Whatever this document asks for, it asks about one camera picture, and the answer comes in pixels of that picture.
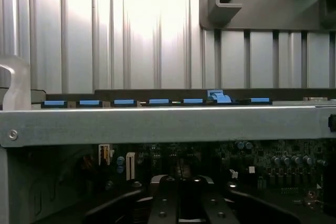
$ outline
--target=corrugated metal wall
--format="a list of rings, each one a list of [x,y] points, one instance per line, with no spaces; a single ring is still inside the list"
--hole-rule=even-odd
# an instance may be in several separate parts
[[[335,34],[204,31],[198,0],[0,1],[0,53],[48,93],[335,87]]]

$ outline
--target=circuit board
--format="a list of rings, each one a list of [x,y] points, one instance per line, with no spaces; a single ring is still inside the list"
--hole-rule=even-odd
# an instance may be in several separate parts
[[[333,172],[326,171],[334,162],[335,140],[121,144],[111,150],[109,171],[115,184],[128,179],[149,183],[159,174],[204,175],[215,183],[238,180],[297,202],[323,202],[324,188],[334,183]]]

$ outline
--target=metal screw head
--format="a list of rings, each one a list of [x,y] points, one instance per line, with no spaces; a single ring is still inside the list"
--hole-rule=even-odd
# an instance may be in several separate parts
[[[11,130],[8,134],[8,137],[12,141],[16,140],[17,139],[17,131],[16,130]]]
[[[218,217],[220,217],[220,218],[225,218],[225,214],[224,214],[223,212],[219,212],[217,215],[218,215]]]
[[[166,212],[160,212],[159,217],[165,218],[167,216]]]
[[[133,187],[140,187],[142,185],[141,185],[141,183],[139,181],[135,181],[132,186]]]
[[[106,190],[106,191],[109,191],[109,190],[112,189],[112,187],[113,187],[113,182],[110,181],[110,180],[107,181],[106,184],[105,184],[105,190]]]
[[[227,183],[227,185],[228,185],[230,188],[236,188],[236,187],[237,187],[237,185],[236,185],[235,183],[233,183],[233,182],[229,182],[229,183]]]

